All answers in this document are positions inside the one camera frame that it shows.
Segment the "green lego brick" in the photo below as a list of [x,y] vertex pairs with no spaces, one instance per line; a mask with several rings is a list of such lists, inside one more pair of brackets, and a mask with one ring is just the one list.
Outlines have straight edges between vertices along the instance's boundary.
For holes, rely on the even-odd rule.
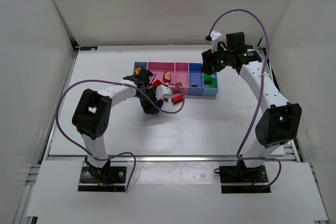
[[216,79],[210,75],[204,74],[204,86],[208,88],[217,88]]

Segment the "red heart lego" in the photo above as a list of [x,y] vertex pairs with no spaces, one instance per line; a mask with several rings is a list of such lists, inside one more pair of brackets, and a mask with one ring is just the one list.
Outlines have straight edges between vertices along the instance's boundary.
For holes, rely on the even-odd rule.
[[163,73],[163,82],[164,83],[170,83],[171,82],[171,77],[172,77],[172,74],[170,71],[165,71]]

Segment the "yellow pineapple lego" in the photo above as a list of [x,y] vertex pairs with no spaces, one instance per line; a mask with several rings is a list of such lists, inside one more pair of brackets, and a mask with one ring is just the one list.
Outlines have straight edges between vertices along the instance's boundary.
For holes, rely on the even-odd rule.
[[135,73],[136,75],[138,75],[138,74],[140,73],[140,71],[141,71],[141,68],[136,68],[136,69],[134,70],[134,73]]

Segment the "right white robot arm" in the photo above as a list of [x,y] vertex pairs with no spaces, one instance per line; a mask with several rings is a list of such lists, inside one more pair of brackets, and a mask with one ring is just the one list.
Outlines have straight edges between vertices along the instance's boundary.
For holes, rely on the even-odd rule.
[[302,109],[276,88],[263,69],[259,53],[248,50],[244,33],[228,34],[226,38],[228,42],[223,42],[222,34],[216,31],[207,35],[211,48],[202,53],[202,72],[211,75],[232,67],[258,100],[263,114],[255,127],[256,139],[247,151],[238,154],[246,168],[255,168],[262,166],[279,146],[296,138]]

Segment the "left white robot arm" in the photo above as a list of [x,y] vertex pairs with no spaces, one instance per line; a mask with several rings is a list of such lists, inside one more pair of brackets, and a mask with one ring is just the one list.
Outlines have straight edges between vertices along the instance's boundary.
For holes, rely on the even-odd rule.
[[170,97],[172,91],[164,84],[151,84],[154,76],[147,69],[140,68],[131,76],[126,76],[120,85],[113,84],[99,91],[86,89],[80,98],[72,117],[84,140],[85,148],[90,152],[86,158],[87,166],[102,169],[107,166],[103,134],[108,128],[111,109],[129,98],[138,98],[146,114],[157,114],[157,108],[163,105],[164,97]]

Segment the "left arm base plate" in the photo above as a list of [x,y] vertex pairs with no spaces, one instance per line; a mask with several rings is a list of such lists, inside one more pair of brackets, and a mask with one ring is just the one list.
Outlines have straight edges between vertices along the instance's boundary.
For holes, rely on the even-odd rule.
[[124,192],[126,188],[126,166],[107,166],[102,174],[82,165],[77,191],[88,192]]

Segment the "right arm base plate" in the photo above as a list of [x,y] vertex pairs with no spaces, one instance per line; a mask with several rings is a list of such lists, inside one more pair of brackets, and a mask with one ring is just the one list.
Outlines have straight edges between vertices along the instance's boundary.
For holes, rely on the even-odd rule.
[[219,175],[222,194],[267,194],[271,193],[265,166],[242,168],[220,166],[214,169]]

